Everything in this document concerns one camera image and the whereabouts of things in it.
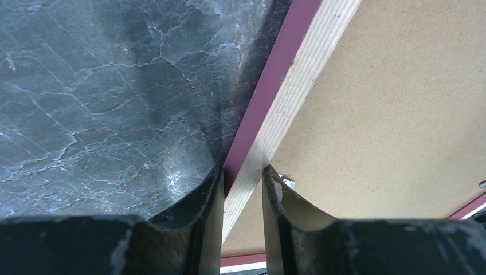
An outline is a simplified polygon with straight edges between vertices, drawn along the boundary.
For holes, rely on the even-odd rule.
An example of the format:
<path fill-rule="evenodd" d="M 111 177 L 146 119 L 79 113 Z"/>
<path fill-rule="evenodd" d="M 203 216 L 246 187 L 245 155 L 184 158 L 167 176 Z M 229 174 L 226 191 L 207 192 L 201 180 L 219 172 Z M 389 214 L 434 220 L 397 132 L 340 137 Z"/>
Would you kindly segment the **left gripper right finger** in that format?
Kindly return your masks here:
<path fill-rule="evenodd" d="M 262 172 L 269 274 L 484 274 L 485 228 L 454 219 L 339 219 Z"/>

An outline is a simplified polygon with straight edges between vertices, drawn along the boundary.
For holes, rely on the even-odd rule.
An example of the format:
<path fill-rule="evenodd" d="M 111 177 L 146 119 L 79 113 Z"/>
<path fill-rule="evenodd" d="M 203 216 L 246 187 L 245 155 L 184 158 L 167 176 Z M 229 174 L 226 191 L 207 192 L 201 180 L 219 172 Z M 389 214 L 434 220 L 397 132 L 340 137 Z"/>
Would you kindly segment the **orange picture frame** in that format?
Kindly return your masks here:
<path fill-rule="evenodd" d="M 485 273 L 485 2 L 293 1 L 229 155 L 228 268 Z"/>

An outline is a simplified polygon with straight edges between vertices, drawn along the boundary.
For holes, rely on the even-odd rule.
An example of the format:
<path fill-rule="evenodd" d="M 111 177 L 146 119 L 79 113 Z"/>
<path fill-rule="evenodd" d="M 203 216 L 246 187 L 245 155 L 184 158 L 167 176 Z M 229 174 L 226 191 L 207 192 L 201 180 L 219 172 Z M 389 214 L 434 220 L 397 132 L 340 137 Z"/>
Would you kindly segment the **brown cardboard backing board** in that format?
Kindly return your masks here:
<path fill-rule="evenodd" d="M 264 252 L 267 165 L 338 218 L 485 207 L 485 2 L 322 7 L 228 196 L 225 256 Z"/>

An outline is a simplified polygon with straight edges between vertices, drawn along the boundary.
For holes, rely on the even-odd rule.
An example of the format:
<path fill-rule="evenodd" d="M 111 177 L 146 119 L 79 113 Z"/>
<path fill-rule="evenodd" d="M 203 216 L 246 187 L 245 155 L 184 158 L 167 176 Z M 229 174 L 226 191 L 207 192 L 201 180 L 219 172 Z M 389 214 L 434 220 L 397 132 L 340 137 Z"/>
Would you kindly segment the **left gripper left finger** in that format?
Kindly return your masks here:
<path fill-rule="evenodd" d="M 159 214 L 1 220 L 2 274 L 218 274 L 223 169 Z"/>

